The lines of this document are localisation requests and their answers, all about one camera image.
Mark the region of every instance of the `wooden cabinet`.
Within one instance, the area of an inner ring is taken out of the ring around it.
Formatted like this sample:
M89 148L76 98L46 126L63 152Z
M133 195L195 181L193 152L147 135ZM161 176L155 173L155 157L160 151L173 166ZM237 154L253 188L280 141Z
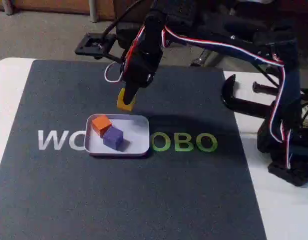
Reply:
M14 0L17 9L44 12L88 14L88 0ZM113 0L96 0L97 12L102 20L115 18Z
M116 17L121 16L125 10L136 0L113 0ZM143 21L153 0L145 0L135 9L133 9L123 20L126 22L140 22Z

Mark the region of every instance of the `black mat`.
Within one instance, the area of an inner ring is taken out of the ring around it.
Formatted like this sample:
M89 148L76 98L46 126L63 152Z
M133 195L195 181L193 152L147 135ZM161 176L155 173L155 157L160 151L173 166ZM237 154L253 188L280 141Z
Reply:
M152 86L139 92L135 114L149 118L152 133L166 133L170 148L112 159L69 144L91 114L121 113L121 86L104 81L104 68L33 63L0 165L0 239L265 239L234 114L221 103L223 73L160 67ZM41 130L44 140L51 130L58 138L69 134L59 150L52 141L39 150ZM212 134L218 147L175 151L174 133L180 132L192 143ZM75 144L82 143L80 135ZM155 145L163 146L163 138Z

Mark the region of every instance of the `robotic arm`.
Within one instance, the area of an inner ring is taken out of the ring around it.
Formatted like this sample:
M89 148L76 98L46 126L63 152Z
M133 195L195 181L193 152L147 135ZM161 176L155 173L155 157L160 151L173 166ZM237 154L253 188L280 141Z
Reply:
M126 14L142 1L137 1ZM278 87L276 100L271 106L243 101L235 107L230 103L232 96L226 99L223 93L223 99L225 105L234 111L265 119L258 132L258 149L279 153L278 160L273 160L275 170L279 170L272 173L298 186L308 182L308 177L290 177L291 163L295 162L291 161L295 158L291 152L291 139L302 125L297 39L290 25L281 23L268 28L261 22L235 16L200 13L194 0L154 0L141 26L131 24L124 28L119 26L120 20L103 34L87 34L75 52L97 59L106 57L121 64L121 75L116 82L125 82L123 101L126 105L131 103L140 88L148 87L153 81L163 55L162 48L171 42L191 44L245 60L260 71L259 65L273 66L279 83L262 71ZM117 35L108 34L116 25ZM125 49L120 58L109 54L116 40ZM261 114L257 112L259 108L263 109Z

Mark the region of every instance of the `floor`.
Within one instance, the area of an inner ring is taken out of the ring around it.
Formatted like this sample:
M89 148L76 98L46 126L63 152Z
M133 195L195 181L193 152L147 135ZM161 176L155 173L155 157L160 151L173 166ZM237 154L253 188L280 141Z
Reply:
M8 57L95 61L77 56L74 49L86 32L102 32L109 22L92 23L89 16L23 11L7 16L0 11L0 60ZM112 53L119 55L118 45ZM201 49L173 45L164 50L162 65L189 66ZM218 65L228 71L254 72L246 62L226 57ZM308 69L302 69L302 86L308 88Z

